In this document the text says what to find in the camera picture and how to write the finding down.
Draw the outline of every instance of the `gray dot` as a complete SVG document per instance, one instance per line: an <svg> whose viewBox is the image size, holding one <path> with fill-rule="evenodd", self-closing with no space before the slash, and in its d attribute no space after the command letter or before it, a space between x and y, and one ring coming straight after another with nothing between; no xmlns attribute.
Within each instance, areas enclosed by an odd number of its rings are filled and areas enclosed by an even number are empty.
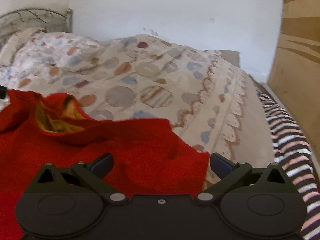
<svg viewBox="0 0 320 240"><path fill-rule="evenodd" d="M200 193L198 195L198 199L202 200L202 201L209 201L213 199L213 195L210 193Z"/></svg>
<svg viewBox="0 0 320 240"><path fill-rule="evenodd" d="M125 200L125 195L122 193L114 193L110 195L110 199L112 201L122 201L122 200Z"/></svg>

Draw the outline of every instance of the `striped fabric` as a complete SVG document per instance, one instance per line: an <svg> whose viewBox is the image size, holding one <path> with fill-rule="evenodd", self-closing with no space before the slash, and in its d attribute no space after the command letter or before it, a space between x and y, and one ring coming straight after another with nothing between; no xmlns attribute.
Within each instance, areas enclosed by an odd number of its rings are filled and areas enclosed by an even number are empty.
<svg viewBox="0 0 320 240"><path fill-rule="evenodd" d="M260 94L275 152L275 162L280 163L297 187L307 205L308 215L301 229L305 240L320 239L320 194L314 177L311 151L300 127L273 99Z"/></svg>

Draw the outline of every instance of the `beige blanket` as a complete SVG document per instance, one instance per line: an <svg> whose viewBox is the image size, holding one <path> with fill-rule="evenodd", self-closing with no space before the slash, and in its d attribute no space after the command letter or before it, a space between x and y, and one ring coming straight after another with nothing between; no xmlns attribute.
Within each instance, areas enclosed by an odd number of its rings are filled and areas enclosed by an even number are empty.
<svg viewBox="0 0 320 240"><path fill-rule="evenodd" d="M254 85L221 51L148 35L100 43L71 33L37 33L12 66L1 70L7 87L72 94L98 120L166 118L199 152L218 152L255 167L274 158ZM205 187L217 181L210 169L206 179Z"/></svg>

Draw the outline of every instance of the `black object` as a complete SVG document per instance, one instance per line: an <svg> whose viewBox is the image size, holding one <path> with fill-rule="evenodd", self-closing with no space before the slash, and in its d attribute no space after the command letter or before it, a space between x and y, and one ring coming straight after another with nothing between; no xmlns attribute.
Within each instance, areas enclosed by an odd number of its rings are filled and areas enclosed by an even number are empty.
<svg viewBox="0 0 320 240"><path fill-rule="evenodd" d="M0 99L5 99L7 96L7 88L0 86Z"/></svg>
<svg viewBox="0 0 320 240"><path fill-rule="evenodd" d="M128 200L101 180L112 165L111 154L69 169L46 163L16 205L22 239L302 239L306 206L277 163L255 169L214 153L210 166L223 179L194 200Z"/></svg>

